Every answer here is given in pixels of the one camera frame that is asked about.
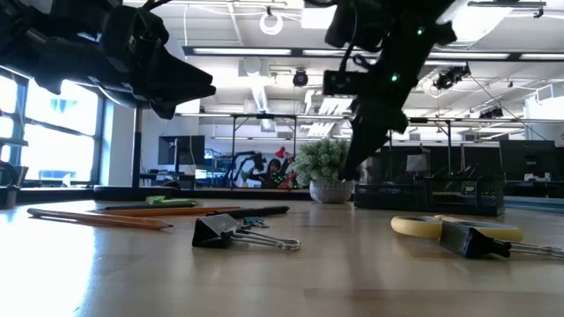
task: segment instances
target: potted plant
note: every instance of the potted plant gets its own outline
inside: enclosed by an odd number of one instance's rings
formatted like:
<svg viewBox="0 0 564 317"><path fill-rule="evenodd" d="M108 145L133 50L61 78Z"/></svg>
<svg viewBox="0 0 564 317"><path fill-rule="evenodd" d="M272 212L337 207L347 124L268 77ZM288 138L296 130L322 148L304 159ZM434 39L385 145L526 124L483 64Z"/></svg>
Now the potted plant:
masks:
<svg viewBox="0 0 564 317"><path fill-rule="evenodd" d="M349 144L344 140L323 139L300 147L293 163L297 181L309 185L311 198L319 203L343 203L351 198L354 184L341 181L338 172L345 166Z"/></svg>

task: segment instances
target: desk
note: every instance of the desk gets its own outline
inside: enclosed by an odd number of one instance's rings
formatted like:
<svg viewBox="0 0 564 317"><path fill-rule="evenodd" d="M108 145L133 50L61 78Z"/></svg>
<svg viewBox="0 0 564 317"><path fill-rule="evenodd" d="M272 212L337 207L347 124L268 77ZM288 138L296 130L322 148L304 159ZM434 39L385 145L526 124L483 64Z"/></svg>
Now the desk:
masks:
<svg viewBox="0 0 564 317"><path fill-rule="evenodd" d="M302 250L192 248L195 217L164 217L153 232L29 218L0 210L0 316L560 316L564 262L521 256L469 261L434 240L399 236L398 214L350 204L287 204L271 217ZM93 202L35 205L92 209ZM474 219L491 218L473 217ZM507 210L497 218L527 241L564 246L564 217Z"/></svg>

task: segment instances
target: green plant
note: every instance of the green plant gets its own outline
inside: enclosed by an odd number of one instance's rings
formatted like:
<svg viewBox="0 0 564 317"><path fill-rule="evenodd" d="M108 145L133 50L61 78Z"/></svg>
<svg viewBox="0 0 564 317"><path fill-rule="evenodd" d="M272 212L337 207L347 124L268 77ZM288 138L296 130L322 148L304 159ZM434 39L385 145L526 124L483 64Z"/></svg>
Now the green plant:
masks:
<svg viewBox="0 0 564 317"><path fill-rule="evenodd" d="M310 181L331 179L338 181L338 172L345 166L349 143L344 140L323 139L303 144L293 163L298 183L307 186Z"/></svg>

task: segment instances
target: metal clip handle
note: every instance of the metal clip handle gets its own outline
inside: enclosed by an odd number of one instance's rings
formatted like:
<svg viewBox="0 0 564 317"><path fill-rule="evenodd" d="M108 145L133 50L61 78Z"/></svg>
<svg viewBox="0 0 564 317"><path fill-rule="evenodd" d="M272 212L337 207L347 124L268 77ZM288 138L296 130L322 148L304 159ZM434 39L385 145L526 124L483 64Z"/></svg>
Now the metal clip handle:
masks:
<svg viewBox="0 0 564 317"><path fill-rule="evenodd" d="M232 235L233 241L254 243L263 246L277 247L286 251L297 251L300 249L301 243L294 239L277 239L264 234L250 232L240 229Z"/></svg>
<svg viewBox="0 0 564 317"><path fill-rule="evenodd" d="M520 253L527 253L527 254L543 254L543 255L550 255L555 257L564 258L564 249L559 247L541 247L535 246L527 243L511 243L511 251L520 252Z"/></svg>

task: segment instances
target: black binder clip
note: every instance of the black binder clip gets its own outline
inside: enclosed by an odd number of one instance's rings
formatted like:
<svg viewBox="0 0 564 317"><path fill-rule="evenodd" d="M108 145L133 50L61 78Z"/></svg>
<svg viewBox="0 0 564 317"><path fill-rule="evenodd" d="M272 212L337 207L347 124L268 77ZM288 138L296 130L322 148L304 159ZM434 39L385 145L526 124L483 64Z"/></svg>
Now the black binder clip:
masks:
<svg viewBox="0 0 564 317"><path fill-rule="evenodd" d="M510 257L509 250L564 258L564 249L559 247L541 247L497 240L485 236L476 228L449 221L442 222L441 246L471 259L483 258L489 254Z"/></svg>
<svg viewBox="0 0 564 317"><path fill-rule="evenodd" d="M196 220L193 247L230 247L233 241L277 247L286 251L300 249L300 242L294 239L277 239L250 232L229 215L202 217Z"/></svg>

